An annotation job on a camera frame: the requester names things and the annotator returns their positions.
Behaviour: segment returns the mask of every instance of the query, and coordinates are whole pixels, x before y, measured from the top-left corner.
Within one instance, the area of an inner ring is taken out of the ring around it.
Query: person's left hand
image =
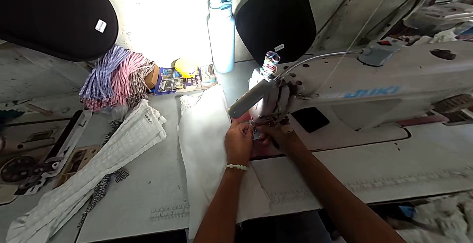
[[[247,166],[253,149],[253,127],[234,121],[225,135],[228,164]]]

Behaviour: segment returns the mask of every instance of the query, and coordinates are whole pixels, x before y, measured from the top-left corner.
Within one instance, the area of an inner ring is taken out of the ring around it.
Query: black cushion
[[[253,58],[262,63],[268,51],[277,51],[280,63],[299,59],[316,38],[309,0],[248,0],[235,17],[236,29]]]
[[[0,0],[0,39],[69,61],[99,58],[115,43],[109,0]],[[106,22],[103,33],[95,29]]]

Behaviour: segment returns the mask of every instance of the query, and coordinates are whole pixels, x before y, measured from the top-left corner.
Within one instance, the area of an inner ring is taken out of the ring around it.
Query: white label
[[[278,45],[274,48],[274,51],[277,52],[279,50],[281,50],[282,48],[284,48],[284,44],[281,44],[281,45]]]
[[[105,23],[105,21],[99,19],[97,21],[97,25],[95,25],[95,29],[102,32],[105,30],[105,27],[107,27],[107,23]]]

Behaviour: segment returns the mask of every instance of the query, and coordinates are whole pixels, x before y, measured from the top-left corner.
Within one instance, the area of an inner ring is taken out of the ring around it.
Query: light blue water bottle
[[[231,0],[209,0],[210,48],[213,66],[217,72],[227,73],[235,65],[235,19]]]

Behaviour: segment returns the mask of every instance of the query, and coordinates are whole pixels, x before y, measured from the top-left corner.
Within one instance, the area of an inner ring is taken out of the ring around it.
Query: industrial sewing machine
[[[473,90],[473,43],[372,42],[280,64],[266,77],[255,69],[249,83],[230,116],[248,110],[255,122],[289,121],[310,150],[400,140],[411,134],[395,121],[425,116],[433,103]]]

